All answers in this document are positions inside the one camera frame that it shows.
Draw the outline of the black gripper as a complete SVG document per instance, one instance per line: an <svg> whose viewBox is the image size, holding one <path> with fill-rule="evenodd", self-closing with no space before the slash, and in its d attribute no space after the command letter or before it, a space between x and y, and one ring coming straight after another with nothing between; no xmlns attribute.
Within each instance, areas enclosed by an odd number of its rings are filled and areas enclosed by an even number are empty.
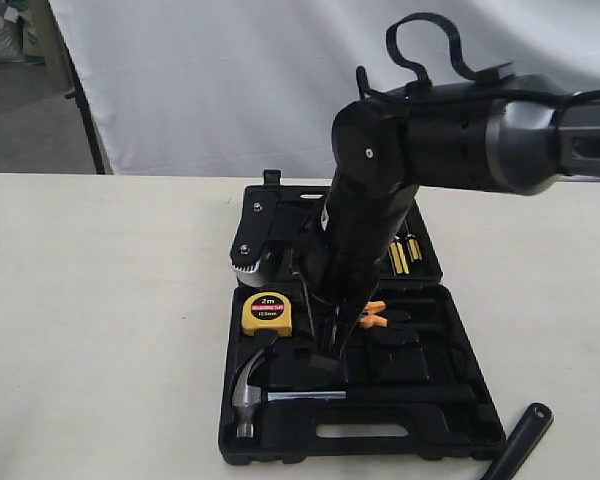
<svg viewBox="0 0 600 480"><path fill-rule="evenodd" d="M312 212L296 266L313 299L309 365L333 372L377 285L380 263L415 199L399 182L372 192L369 184L335 179Z"/></svg>

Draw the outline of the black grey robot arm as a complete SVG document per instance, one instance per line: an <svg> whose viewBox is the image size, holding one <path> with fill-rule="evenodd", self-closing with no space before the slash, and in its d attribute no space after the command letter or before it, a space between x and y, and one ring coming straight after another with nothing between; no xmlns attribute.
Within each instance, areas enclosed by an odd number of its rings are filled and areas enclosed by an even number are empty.
<svg viewBox="0 0 600 480"><path fill-rule="evenodd" d="M310 362L327 371L420 188L532 196L563 177L600 178L600 90L568 93L539 75L364 87L336 114L331 143L334 177L296 263L312 309Z"/></svg>

